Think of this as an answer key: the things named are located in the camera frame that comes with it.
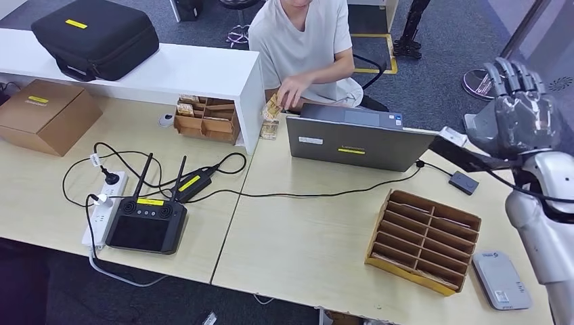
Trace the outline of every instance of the black carrying case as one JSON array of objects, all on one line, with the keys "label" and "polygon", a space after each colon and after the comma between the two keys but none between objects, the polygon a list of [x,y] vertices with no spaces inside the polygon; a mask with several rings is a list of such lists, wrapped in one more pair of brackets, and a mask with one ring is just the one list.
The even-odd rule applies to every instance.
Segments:
[{"label": "black carrying case", "polygon": [[148,15],[106,0],[76,0],[34,22],[32,31],[78,81],[118,80],[159,48]]}]

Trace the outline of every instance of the white counter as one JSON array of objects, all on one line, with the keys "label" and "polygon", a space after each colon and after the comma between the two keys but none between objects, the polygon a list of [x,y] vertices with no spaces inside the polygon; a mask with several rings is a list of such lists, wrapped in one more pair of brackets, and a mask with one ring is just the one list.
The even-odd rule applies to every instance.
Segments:
[{"label": "white counter", "polygon": [[161,43],[157,53],[119,81],[79,83],[60,72],[30,31],[0,28],[0,44],[0,73],[30,81],[74,83],[97,95],[158,104],[175,105],[182,93],[233,100],[247,152],[255,150],[265,105],[257,52]]}]

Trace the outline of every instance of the power strip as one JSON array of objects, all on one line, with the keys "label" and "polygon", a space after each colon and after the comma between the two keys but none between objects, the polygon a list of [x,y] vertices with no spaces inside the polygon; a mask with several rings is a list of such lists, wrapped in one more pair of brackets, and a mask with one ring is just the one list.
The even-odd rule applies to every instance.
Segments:
[{"label": "power strip", "polygon": [[[104,182],[102,191],[99,194],[105,194],[107,196],[122,196],[127,183],[127,175],[123,171],[113,171],[112,173],[117,174],[120,177],[120,180],[114,185],[108,185]],[[111,200],[113,202],[111,207],[96,205],[90,216],[91,227],[93,230],[93,241],[95,247],[98,249],[101,249],[106,245],[106,237],[108,236],[110,226],[114,221],[114,216],[116,215],[116,211],[120,205],[121,198],[111,198]],[[82,244],[91,247],[89,226],[86,227],[86,231],[84,232]]]}]

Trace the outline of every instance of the small black device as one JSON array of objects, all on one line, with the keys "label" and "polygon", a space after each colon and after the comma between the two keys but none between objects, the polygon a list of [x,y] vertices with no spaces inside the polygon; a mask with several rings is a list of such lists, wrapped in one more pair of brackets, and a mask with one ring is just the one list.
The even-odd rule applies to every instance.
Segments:
[{"label": "small black device", "polygon": [[466,195],[472,195],[472,193],[474,193],[476,188],[479,186],[477,181],[459,171],[450,177],[449,184],[463,191]]},{"label": "small black device", "polygon": [[[187,209],[175,202],[175,193],[169,201],[139,198],[141,187],[152,162],[148,156],[132,197],[120,201],[106,244],[114,248],[170,255],[179,246]],[[175,188],[179,187],[186,156],[181,161]]]}]

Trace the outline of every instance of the laptop label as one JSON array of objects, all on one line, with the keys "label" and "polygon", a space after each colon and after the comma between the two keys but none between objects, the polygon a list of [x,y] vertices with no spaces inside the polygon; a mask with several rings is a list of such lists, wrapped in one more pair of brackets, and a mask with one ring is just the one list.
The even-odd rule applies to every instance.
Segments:
[{"label": "laptop label", "polygon": [[323,144],[323,139],[317,139],[314,137],[299,137],[299,142],[305,142],[306,144]]}]

